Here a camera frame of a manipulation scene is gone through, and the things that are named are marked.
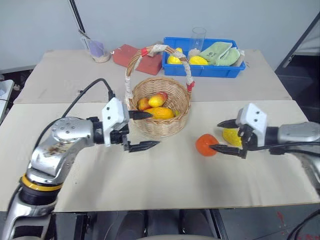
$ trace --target black floor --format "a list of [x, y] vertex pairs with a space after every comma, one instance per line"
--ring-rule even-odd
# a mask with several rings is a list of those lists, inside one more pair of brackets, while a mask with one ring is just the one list
[[275, 74], [308, 120], [320, 123], [320, 56], [294, 56]]

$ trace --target basket handle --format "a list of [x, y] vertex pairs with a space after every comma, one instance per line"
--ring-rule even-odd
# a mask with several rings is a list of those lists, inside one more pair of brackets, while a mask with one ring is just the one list
[[141, 59], [148, 53], [157, 53], [163, 51], [180, 59], [180, 61], [182, 62], [186, 73], [186, 88], [187, 91], [191, 94], [192, 88], [195, 86], [195, 81], [191, 76], [190, 65], [186, 56], [182, 52], [179, 52], [168, 45], [156, 44], [139, 49], [131, 58], [129, 65], [125, 71], [125, 100], [127, 102], [129, 102], [129, 99], [133, 98], [133, 92], [131, 88], [131, 74], [139, 66]]

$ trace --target small cup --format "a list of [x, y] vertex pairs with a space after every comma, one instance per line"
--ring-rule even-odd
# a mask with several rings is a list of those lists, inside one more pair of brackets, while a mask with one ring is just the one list
[[111, 54], [105, 52], [103, 43], [96, 40], [87, 39], [85, 37], [82, 37], [82, 40], [84, 41], [85, 47], [89, 50], [91, 57], [96, 63], [105, 63], [110, 59]]

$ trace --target red box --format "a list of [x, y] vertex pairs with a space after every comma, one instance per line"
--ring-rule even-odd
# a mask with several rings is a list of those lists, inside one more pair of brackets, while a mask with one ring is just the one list
[[[119, 64], [124, 67], [128, 67], [129, 62], [131, 58], [135, 55], [135, 53], [138, 51], [138, 48], [135, 48], [133, 46], [124, 44], [119, 48], [116, 48], [114, 50], [113, 54], [113, 61], [116, 64]], [[160, 69], [162, 68], [162, 55], [157, 54], [155, 56], [144, 56], [137, 67], [137, 71], [151, 74], [151, 75], [157, 75]]]

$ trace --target red tape on handle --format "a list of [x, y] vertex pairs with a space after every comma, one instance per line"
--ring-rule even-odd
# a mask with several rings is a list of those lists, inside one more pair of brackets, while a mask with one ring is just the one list
[[146, 47], [142, 48], [142, 49], [141, 49], [141, 56], [144, 57], [144, 56], [147, 55], [147, 54], [148, 54], [147, 48], [146, 48]]
[[193, 81], [192, 83], [190, 83], [190, 85], [186, 85], [186, 89], [188, 92], [192, 92], [192, 88], [195, 86], [195, 81]]

